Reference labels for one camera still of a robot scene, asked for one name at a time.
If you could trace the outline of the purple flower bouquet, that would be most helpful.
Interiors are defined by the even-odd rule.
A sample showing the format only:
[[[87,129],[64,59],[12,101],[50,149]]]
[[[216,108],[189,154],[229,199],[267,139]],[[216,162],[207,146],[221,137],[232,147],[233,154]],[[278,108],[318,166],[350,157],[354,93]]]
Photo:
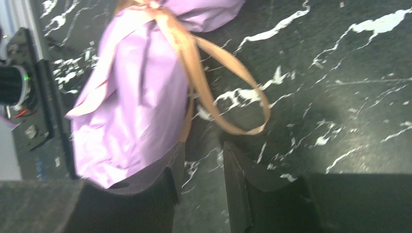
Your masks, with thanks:
[[[71,122],[76,175],[103,188],[162,158],[187,114],[188,79],[155,21],[120,0]]]

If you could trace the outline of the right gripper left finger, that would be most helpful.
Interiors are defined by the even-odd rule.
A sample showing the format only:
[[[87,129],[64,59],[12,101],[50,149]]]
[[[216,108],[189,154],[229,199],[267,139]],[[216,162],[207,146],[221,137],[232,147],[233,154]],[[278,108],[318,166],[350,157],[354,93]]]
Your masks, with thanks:
[[[3,233],[170,233],[184,176],[185,143],[103,189],[86,180],[0,184]]]

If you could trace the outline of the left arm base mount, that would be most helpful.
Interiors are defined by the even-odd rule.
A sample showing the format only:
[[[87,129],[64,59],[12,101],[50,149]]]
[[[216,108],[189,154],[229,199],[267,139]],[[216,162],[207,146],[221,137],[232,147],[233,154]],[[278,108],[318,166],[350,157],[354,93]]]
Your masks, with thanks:
[[[14,124],[22,178],[73,178],[71,150],[48,61],[36,58],[32,35],[23,27],[9,40],[6,52],[8,64],[0,69],[0,103]]]

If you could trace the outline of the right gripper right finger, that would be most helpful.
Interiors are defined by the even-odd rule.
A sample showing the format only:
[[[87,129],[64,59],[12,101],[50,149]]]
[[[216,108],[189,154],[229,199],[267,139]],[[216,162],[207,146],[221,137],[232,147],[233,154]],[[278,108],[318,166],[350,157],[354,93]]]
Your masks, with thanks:
[[[319,174],[290,182],[223,146],[233,233],[409,233],[409,174]]]

